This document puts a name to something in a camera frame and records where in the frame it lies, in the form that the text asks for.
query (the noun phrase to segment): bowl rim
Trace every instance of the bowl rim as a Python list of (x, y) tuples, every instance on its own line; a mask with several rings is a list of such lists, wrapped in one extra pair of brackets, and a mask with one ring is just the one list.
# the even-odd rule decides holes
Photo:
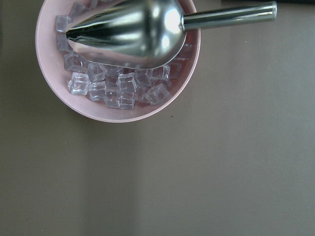
[[(192, 77), (192, 74), (195, 70), (195, 67), (196, 67), (196, 64), (198, 62), (198, 57), (199, 57), (199, 53), (200, 53), (200, 44), (201, 44), (201, 33), (200, 33), (200, 29), (197, 29), (197, 44), (196, 44), (196, 55), (194, 57), (194, 61), (192, 63), (192, 67), (190, 69), (190, 72), (187, 76), (187, 78), (185, 79), (183, 85), (180, 87), (180, 89), (167, 101), (165, 102), (163, 105), (161, 105), (160, 107), (154, 109), (153, 111), (147, 113), (147, 114), (144, 114), (144, 115), (141, 115), (141, 116), (138, 116), (138, 117), (134, 117), (134, 118), (128, 118), (128, 119), (107, 119), (107, 118), (100, 118), (100, 117), (96, 117), (96, 116), (93, 116), (93, 115), (90, 115), (88, 113), (85, 113), (79, 109), (76, 109), (75, 107), (73, 107), (70, 103), (68, 103), (65, 99), (63, 99), (62, 96), (59, 95), (59, 93), (55, 90), (55, 88), (51, 85), (50, 81), (48, 80), (48, 75), (46, 73), (46, 71), (44, 70), (44, 65), (43, 65), (43, 60), (41, 60), (41, 54), (40, 54), (40, 50), (39, 50), (39, 41), (40, 41), (40, 37), (39, 37), (39, 28), (41, 26), (41, 18), (44, 14), (44, 9), (45, 9), (45, 6), (47, 4), (47, 1), (48, 0), (45, 0), (42, 7), (41, 7), (41, 10), (40, 10), (40, 13), (39, 13), (39, 16), (38, 16), (38, 19), (37, 19), (37, 24), (36, 24), (36, 31), (35, 31), (35, 47), (36, 47), (36, 56), (37, 56), (37, 61), (38, 61), (38, 64), (39, 64), (39, 67), (40, 67), (40, 70), (47, 82), (47, 84), (49, 85), (50, 89), (54, 92), (54, 94), (64, 103), (66, 104), (69, 108), (71, 108), (72, 110), (76, 111), (77, 113), (85, 116), (85, 117), (89, 117), (91, 119), (94, 119), (94, 120), (98, 120), (98, 121), (102, 121), (102, 122), (109, 122), (109, 123), (127, 123), (127, 122), (133, 122), (133, 121), (137, 121), (137, 120), (141, 120), (141, 119), (144, 119), (144, 118), (147, 118), (147, 117), (150, 117), (156, 113), (158, 113), (159, 111), (163, 110), (165, 107), (167, 107), (169, 104), (171, 104), (178, 96), (179, 94), (184, 90), (184, 88), (186, 87), (186, 85), (188, 84), (188, 82), (190, 81), (190, 78)], [(192, 0), (188, 0), (188, 2), (190, 3), (191, 7), (192, 7), (192, 10), (193, 12), (196, 12), (196, 8), (195, 8), (195, 5), (193, 3)]]

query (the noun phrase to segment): gray background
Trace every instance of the gray background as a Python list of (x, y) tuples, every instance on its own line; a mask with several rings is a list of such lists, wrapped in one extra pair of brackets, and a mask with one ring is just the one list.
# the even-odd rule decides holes
[[(315, 235), (315, 5), (204, 30), (184, 92), (110, 124), (46, 84), (42, 3), (0, 5), (1, 236)], [(199, 11), (239, 4), (195, 0)]]

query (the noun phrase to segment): metal ice scoop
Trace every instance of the metal ice scoop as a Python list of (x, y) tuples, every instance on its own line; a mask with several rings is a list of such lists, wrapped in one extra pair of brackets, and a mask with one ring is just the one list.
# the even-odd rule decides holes
[(276, 14), (274, 1), (184, 15), (176, 0), (126, 0), (72, 24), (66, 36), (89, 61), (146, 69), (171, 61), (187, 30), (270, 21)]

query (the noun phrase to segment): clear ice cube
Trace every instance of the clear ice cube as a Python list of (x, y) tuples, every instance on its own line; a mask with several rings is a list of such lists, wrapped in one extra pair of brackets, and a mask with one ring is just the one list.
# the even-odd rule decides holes
[(64, 52), (73, 51), (64, 33), (57, 33), (57, 50)]
[(71, 22), (72, 22), (72, 18), (70, 16), (56, 16), (56, 21), (55, 21), (56, 31), (65, 33), (67, 24)]
[(87, 95), (88, 87), (91, 84), (87, 74), (73, 72), (68, 88), (73, 95)]
[(73, 6), (72, 6), (72, 9), (71, 9), (69, 15), (71, 17), (76, 17), (76, 16), (82, 15), (83, 13), (85, 13), (85, 12), (87, 12), (89, 10), (90, 9), (88, 7), (82, 5), (82, 4), (78, 3), (78, 2), (75, 2), (73, 4)]
[(85, 73), (87, 71), (88, 62), (74, 51), (64, 54), (63, 61), (65, 70), (79, 73)]
[(142, 103), (149, 103), (148, 100), (145, 98), (146, 92), (149, 91), (148, 87), (137, 87), (137, 91), (135, 94), (135, 100)]
[(151, 71), (151, 79), (152, 80), (168, 80), (169, 79), (170, 67), (168, 65), (164, 65), (153, 69)]
[(92, 83), (96, 83), (105, 79), (107, 69), (105, 65), (99, 63), (88, 64), (88, 75)]
[(134, 73), (119, 74), (117, 85), (122, 92), (136, 92), (137, 84), (133, 75)]
[(107, 66), (107, 75), (113, 79), (118, 79), (118, 75), (119, 74), (123, 74), (124, 73), (124, 68), (120, 67), (120, 66), (112, 66), (112, 65), (108, 65)]
[(167, 91), (165, 85), (160, 84), (158, 86), (151, 87), (144, 96), (149, 101), (150, 105), (154, 106), (163, 103), (169, 95), (170, 93)]
[(96, 8), (98, 5), (98, 0), (91, 0), (90, 2), (90, 9)]
[(107, 107), (119, 108), (119, 97), (120, 91), (119, 88), (116, 87), (105, 87), (105, 98), (104, 102)]
[(152, 80), (152, 86), (157, 86), (157, 85), (165, 85), (165, 87), (168, 89), (172, 86), (172, 81), (168, 80)]
[(105, 82), (106, 82), (107, 87), (116, 87), (117, 86), (117, 79), (112, 78), (110, 76), (106, 76)]
[(150, 72), (152, 70), (138, 70), (134, 71), (133, 77), (135, 78), (137, 84), (142, 87), (150, 87), (151, 86), (151, 75)]
[(182, 70), (182, 64), (172, 61), (167, 65), (170, 67), (170, 79), (178, 79)]
[(191, 57), (192, 45), (185, 43), (180, 52), (175, 56), (174, 60), (188, 60)]
[(92, 102), (105, 99), (105, 81), (90, 84), (88, 87), (87, 98)]
[(119, 97), (120, 109), (133, 109), (134, 101), (134, 93), (122, 93)]

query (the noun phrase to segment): pink bowl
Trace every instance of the pink bowl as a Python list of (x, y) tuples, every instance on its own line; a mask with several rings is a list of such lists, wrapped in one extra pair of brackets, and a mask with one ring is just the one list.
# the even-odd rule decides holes
[[(38, 63), (48, 85), (58, 98), (86, 117), (113, 123), (130, 122), (149, 117), (174, 101), (187, 85), (195, 69), (200, 49), (200, 30), (187, 32), (186, 42), (192, 45), (191, 57), (183, 61), (179, 79), (173, 81), (173, 85), (169, 89), (170, 97), (159, 106), (136, 104), (133, 110), (119, 110), (105, 107), (102, 103), (91, 102), (84, 96), (69, 93), (67, 82), (71, 78), (71, 72), (65, 71), (63, 68), (63, 55), (56, 48), (54, 28), (56, 15), (68, 15), (75, 1), (84, 5), (89, 3), (88, 0), (45, 0), (37, 21), (35, 43)], [(186, 13), (196, 12), (191, 0), (179, 0), (179, 3)]]

